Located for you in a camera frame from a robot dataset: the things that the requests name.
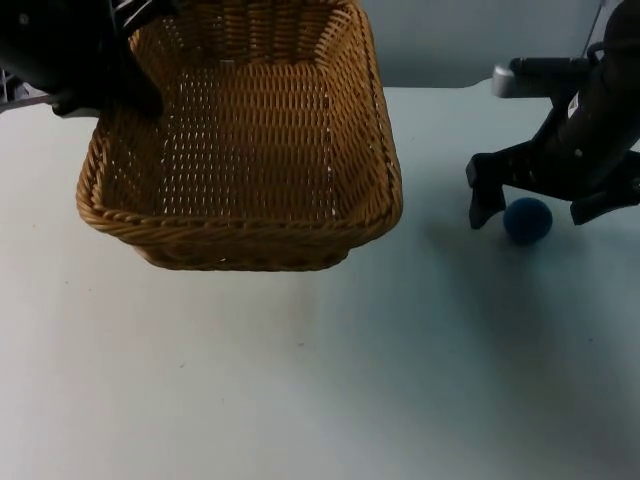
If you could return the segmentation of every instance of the gray wall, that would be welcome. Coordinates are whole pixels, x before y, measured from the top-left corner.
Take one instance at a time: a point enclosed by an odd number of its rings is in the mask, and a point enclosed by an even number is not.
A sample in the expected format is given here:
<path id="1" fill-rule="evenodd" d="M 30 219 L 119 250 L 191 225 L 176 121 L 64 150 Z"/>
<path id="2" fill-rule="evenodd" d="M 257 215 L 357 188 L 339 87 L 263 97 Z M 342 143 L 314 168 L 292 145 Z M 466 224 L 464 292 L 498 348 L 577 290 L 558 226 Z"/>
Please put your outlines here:
<path id="1" fill-rule="evenodd" d="M 461 87 L 521 56 L 580 56 L 599 0 L 361 0 L 387 86 Z"/>

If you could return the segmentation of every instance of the foam ball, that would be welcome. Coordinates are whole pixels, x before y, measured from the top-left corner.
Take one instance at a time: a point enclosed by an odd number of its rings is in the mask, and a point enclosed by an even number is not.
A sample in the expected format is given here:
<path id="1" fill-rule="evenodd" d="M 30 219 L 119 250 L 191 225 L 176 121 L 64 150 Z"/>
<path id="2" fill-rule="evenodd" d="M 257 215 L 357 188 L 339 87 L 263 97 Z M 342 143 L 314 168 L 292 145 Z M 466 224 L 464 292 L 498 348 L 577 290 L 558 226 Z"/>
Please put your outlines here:
<path id="1" fill-rule="evenodd" d="M 504 228 L 517 245 L 531 245 L 547 236 L 553 215 L 544 202 L 521 198 L 504 212 Z"/>

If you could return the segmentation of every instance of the brown basket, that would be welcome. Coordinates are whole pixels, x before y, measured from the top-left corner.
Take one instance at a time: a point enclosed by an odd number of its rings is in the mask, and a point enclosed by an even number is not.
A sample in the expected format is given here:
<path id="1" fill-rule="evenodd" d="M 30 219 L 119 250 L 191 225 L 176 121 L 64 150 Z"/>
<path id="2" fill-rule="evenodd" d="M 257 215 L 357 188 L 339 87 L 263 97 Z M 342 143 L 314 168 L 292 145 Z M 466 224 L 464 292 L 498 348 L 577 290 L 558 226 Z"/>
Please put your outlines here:
<path id="1" fill-rule="evenodd" d="M 165 113 L 103 111 L 77 193 L 92 227 L 169 269 L 317 270 L 398 222 L 400 170 L 354 2 L 187 0 L 132 49 Z"/>

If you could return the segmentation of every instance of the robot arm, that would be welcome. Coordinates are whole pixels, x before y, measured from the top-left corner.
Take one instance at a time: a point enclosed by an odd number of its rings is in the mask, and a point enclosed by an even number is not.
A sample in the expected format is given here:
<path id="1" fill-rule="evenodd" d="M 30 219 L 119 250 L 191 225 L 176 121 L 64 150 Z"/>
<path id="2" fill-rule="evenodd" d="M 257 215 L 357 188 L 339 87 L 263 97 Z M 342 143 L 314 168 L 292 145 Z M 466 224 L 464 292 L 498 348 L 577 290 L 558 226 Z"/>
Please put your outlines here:
<path id="1" fill-rule="evenodd" d="M 2 3 L 0 66 L 11 72 L 4 77 L 5 102 L 11 87 L 20 86 L 17 77 L 44 92 L 38 98 L 60 116 L 97 112 L 109 97 L 148 116 L 162 112 L 161 96 L 131 54 L 128 39 L 159 15 L 176 13 L 171 0 Z"/>
<path id="2" fill-rule="evenodd" d="M 472 228 L 505 209 L 503 185 L 571 201 L 577 225 L 640 203 L 640 1 L 616 8 L 588 57 L 496 68 L 498 96 L 549 97 L 553 109 L 531 141 L 472 158 Z"/>

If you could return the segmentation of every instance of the table surface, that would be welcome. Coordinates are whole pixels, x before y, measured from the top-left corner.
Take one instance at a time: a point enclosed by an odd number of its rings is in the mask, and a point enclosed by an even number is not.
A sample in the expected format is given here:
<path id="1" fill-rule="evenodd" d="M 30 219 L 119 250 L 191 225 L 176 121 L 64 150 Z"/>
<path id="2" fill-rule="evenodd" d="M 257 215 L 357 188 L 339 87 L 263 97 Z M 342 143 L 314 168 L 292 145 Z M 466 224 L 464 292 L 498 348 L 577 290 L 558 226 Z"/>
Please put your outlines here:
<path id="1" fill-rule="evenodd" d="M 640 209 L 471 231 L 549 109 L 489 91 L 388 89 L 403 219 L 304 274 L 151 267 L 77 215 L 95 121 L 1 115 L 0 478 L 638 478 Z"/>

